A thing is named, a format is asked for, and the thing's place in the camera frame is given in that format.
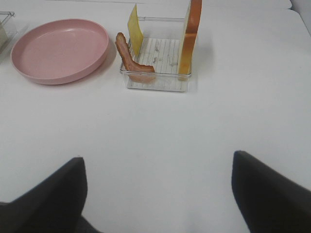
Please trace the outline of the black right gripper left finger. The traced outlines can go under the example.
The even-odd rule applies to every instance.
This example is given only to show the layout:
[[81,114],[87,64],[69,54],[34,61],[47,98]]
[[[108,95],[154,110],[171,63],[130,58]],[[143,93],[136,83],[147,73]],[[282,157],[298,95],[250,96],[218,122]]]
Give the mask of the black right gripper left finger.
[[85,162],[75,157],[40,184],[0,204],[2,233],[96,233],[83,216],[87,197]]

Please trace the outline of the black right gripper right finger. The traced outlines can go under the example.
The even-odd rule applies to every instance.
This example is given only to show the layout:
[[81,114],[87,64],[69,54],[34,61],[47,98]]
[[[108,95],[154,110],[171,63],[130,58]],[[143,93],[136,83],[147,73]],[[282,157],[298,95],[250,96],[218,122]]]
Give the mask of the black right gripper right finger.
[[234,153],[231,187],[250,232],[311,231],[311,192],[245,151]]

